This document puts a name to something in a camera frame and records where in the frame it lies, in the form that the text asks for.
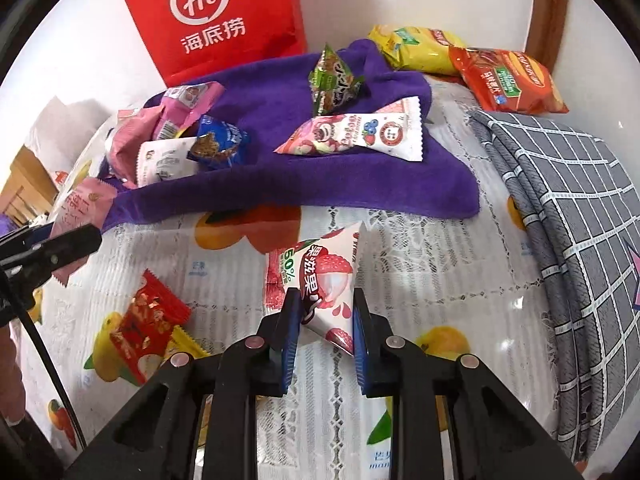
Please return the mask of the left hand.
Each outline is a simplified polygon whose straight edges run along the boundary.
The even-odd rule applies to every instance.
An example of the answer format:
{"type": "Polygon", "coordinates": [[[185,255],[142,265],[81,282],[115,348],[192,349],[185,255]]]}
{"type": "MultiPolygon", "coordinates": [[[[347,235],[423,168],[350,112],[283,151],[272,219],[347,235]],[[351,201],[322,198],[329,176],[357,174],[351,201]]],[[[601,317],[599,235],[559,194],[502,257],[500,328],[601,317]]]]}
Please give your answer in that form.
{"type": "Polygon", "coordinates": [[[0,330],[0,411],[10,425],[19,424],[26,415],[26,393],[16,360],[16,347],[9,326],[0,330]]]}

